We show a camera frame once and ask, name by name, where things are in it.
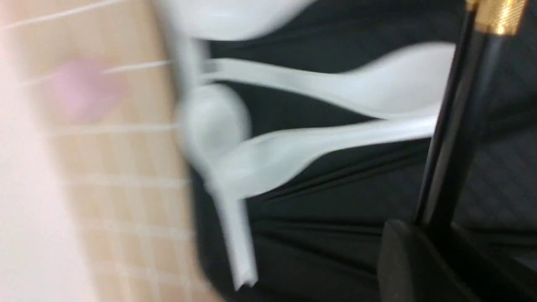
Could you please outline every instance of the white wall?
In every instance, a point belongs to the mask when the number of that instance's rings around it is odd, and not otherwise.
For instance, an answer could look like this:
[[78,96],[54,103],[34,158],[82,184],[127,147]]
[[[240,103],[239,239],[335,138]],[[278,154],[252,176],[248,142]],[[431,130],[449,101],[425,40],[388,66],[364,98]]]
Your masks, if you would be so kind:
[[6,35],[0,28],[0,301],[97,301]]

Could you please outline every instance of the tiled wall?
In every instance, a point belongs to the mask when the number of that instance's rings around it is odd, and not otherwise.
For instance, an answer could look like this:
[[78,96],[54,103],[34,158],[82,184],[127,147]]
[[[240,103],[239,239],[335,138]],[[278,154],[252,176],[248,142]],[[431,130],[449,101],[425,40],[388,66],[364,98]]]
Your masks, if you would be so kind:
[[[194,254],[188,180],[175,142],[175,93],[151,0],[8,0],[22,83],[43,115],[102,302],[219,299]],[[102,58],[127,93],[103,120],[51,110],[47,75]]]

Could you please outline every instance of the chopstick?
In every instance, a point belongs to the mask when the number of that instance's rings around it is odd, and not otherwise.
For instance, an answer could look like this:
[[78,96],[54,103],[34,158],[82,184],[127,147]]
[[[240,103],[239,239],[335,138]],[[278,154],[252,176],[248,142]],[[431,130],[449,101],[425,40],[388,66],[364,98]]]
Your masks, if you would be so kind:
[[453,214],[464,188],[491,105],[496,70],[504,46],[517,34],[527,0],[481,0],[467,44],[459,46],[460,62],[452,73],[457,82],[446,91],[439,139],[432,142],[430,164],[424,179],[423,200],[418,205],[416,223],[429,236],[440,240],[450,230]]
[[479,0],[466,0],[466,9],[462,19],[459,42],[455,48],[451,71],[449,72],[449,77],[447,80],[446,91],[444,93],[444,98],[442,99],[442,106],[440,107],[440,111],[438,113],[436,128],[429,146],[429,153],[427,155],[422,187],[419,193],[415,221],[421,221],[423,219],[425,203],[427,202],[427,198],[431,191],[431,183],[437,166],[440,147],[444,142],[446,128],[448,126],[448,117],[453,107],[455,93],[459,86],[463,66],[465,65],[471,34],[474,31],[474,21],[478,6]]

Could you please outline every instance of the spoon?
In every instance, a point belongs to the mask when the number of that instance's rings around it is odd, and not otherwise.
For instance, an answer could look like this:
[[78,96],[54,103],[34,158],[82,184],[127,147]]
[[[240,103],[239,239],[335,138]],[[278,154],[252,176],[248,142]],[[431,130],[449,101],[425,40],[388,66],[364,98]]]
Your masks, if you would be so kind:
[[324,74],[238,59],[212,59],[202,75],[260,85],[323,100],[380,119],[437,114],[455,46],[428,42],[387,54],[361,68]]
[[430,137],[437,116],[275,131],[241,143],[215,169],[238,198],[273,190],[336,150]]
[[183,102],[186,156],[205,180],[221,220],[236,289],[258,279],[246,204],[226,183],[215,178],[214,167],[249,137],[249,116],[231,89],[220,84],[193,89]]
[[314,0],[177,0],[174,14],[191,36],[216,41],[267,35],[296,17]]

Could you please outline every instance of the black cloth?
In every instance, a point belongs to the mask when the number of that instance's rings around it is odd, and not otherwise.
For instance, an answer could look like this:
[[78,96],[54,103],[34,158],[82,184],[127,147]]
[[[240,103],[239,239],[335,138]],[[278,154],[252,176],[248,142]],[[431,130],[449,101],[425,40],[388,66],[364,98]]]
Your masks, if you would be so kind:
[[[211,42],[211,56],[340,73],[398,48],[458,38],[462,0],[318,0],[265,37]],[[487,133],[455,221],[525,263],[537,247],[537,2],[530,1],[494,89]],[[223,82],[243,99],[252,135],[371,120],[288,92]],[[259,282],[235,292],[218,216],[191,169],[201,266],[227,301],[379,301],[382,225],[410,221],[429,140],[353,148],[316,160],[249,198]]]

